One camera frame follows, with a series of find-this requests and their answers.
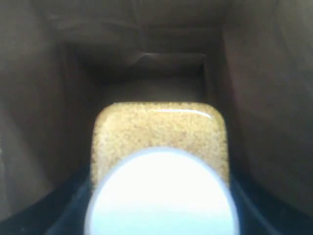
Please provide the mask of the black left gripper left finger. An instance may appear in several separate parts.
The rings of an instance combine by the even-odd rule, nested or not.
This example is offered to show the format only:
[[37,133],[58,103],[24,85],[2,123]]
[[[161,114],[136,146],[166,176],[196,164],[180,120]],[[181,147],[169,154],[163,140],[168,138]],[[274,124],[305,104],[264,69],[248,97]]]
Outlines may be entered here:
[[0,223],[2,235],[82,235],[90,200],[90,167],[82,167],[44,199]]

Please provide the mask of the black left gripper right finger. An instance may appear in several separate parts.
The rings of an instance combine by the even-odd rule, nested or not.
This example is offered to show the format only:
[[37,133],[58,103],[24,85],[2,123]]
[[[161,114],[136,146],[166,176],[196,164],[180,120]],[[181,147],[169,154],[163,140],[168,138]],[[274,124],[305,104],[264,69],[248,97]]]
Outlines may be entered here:
[[311,235],[313,218],[273,196],[236,170],[230,174],[242,235]]

